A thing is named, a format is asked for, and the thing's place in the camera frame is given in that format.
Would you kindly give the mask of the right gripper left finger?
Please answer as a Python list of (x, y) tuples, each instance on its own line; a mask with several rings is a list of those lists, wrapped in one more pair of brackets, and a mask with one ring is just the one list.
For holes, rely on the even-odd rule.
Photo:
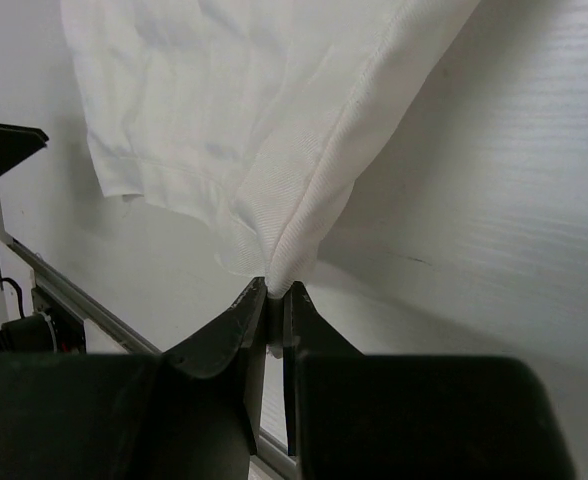
[(162, 354), (67, 353), (0, 328), (0, 479), (244, 479), (258, 450), (266, 288)]

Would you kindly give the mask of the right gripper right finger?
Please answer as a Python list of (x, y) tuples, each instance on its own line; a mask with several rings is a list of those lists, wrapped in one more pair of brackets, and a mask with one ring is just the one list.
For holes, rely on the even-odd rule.
[(284, 298), (287, 448), (303, 479), (572, 479), (547, 392), (523, 362), (367, 355)]

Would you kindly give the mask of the white pleated skirt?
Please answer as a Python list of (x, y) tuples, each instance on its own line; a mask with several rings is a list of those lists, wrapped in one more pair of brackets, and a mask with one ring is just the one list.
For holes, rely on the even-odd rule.
[(279, 298), (472, 1), (65, 1), (102, 193), (205, 223)]

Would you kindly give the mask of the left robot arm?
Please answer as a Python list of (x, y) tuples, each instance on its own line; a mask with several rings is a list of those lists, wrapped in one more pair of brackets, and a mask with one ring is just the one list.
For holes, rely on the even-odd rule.
[[(0, 124), (0, 177), (47, 146), (49, 137), (33, 127)], [(18, 318), (0, 325), (0, 352), (55, 352), (56, 328), (45, 312), (27, 315), (24, 295), (18, 282), (1, 277), (0, 285), (15, 293)]]

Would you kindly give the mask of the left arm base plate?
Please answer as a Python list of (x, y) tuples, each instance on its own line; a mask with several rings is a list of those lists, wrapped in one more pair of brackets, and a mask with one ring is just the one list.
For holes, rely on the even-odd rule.
[(84, 320), (69, 305), (61, 304), (41, 287), (32, 289), (34, 311), (45, 318), (53, 335), (54, 351), (87, 352)]

